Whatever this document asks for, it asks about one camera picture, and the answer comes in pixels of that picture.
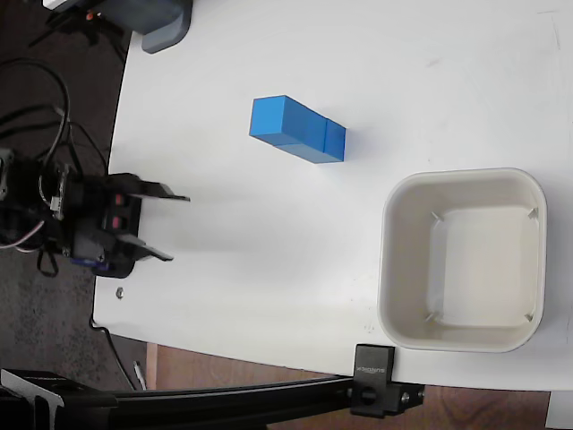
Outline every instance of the black metal bracket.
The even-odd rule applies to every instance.
[[[423,403],[423,386],[391,381],[394,348],[358,345],[354,378],[189,391],[98,391],[50,372],[2,370],[17,428],[39,430],[254,429],[350,408],[383,418]]]
[[[394,353],[394,347],[356,346],[352,414],[384,418],[423,404],[423,385],[392,382]]]

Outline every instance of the blue block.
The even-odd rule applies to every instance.
[[[346,129],[287,96],[253,102],[249,135],[313,163],[344,160]]]

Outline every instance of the floor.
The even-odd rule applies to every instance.
[[[28,48],[45,29],[47,17],[38,0],[0,1],[0,61],[17,56],[48,61],[68,83],[73,119],[93,133],[101,148],[108,148],[124,64],[105,39],[88,47],[88,41],[77,34],[55,34]],[[56,89],[44,76],[24,69],[2,73],[0,94],[0,115],[30,103],[58,100]],[[44,149],[52,135],[49,130],[21,134],[2,145],[31,154]],[[89,150],[81,149],[80,156],[88,172],[99,168]],[[104,336],[88,328],[94,278],[60,260],[60,274],[51,280],[38,274],[35,265],[34,255],[0,254],[0,367],[51,370],[96,388],[126,389]],[[142,342],[115,338],[115,343],[127,365],[132,360],[145,362]],[[163,389],[270,383],[314,375],[164,347],[157,349],[153,360],[157,386]],[[429,387],[425,405],[401,417],[377,421],[340,411],[272,428],[541,429],[548,401],[549,394],[540,392]]]
[[[257,365],[167,347],[150,346],[148,354],[148,381],[155,383],[158,389],[164,390],[275,383],[320,376],[322,374]],[[540,430],[545,428],[548,403],[548,392],[426,387],[424,404],[398,417],[387,417],[383,420],[353,417],[347,410],[340,410],[317,417],[275,424],[270,428],[273,430],[486,428]]]
[[[49,62],[67,82],[72,118],[94,135],[101,148],[108,148],[124,62],[106,39],[88,48],[82,35],[55,34],[28,48],[46,28],[48,15],[41,1],[0,1],[0,61],[29,56]],[[0,115],[29,104],[60,103],[55,85],[27,68],[2,72],[0,94]],[[34,122],[48,120],[36,118]],[[1,144],[35,154],[51,143],[53,135],[54,130],[20,134]],[[80,148],[80,157],[88,172],[100,168],[89,149]],[[88,328],[94,277],[64,259],[59,267],[58,277],[48,279],[37,272],[35,254],[0,253],[0,367],[49,370],[95,388],[127,389],[104,334]],[[115,343],[130,370],[133,360],[145,361],[144,343],[118,338]]]

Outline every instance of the wooden board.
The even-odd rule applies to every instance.
[[[257,365],[181,349],[151,346],[148,385],[158,390],[226,387],[308,379],[322,374]],[[549,393],[494,391],[430,386],[422,407],[399,417],[376,420],[353,417],[347,410],[270,426],[276,430],[306,429],[484,429],[545,428]]]
[[[351,374],[356,344],[393,344],[377,306],[390,191],[414,173],[521,168],[551,206],[540,329],[507,354],[402,350],[395,376],[573,390],[573,3],[198,0],[192,15],[156,55],[133,35],[110,160],[192,204],[145,201],[139,237],[175,259],[99,277],[99,323]],[[314,165],[249,136],[252,101],[277,94],[347,127],[346,161]]]

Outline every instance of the white bowl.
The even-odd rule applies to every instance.
[[[543,314],[547,203],[522,170],[423,173],[384,211],[381,326],[414,349],[507,352]]]

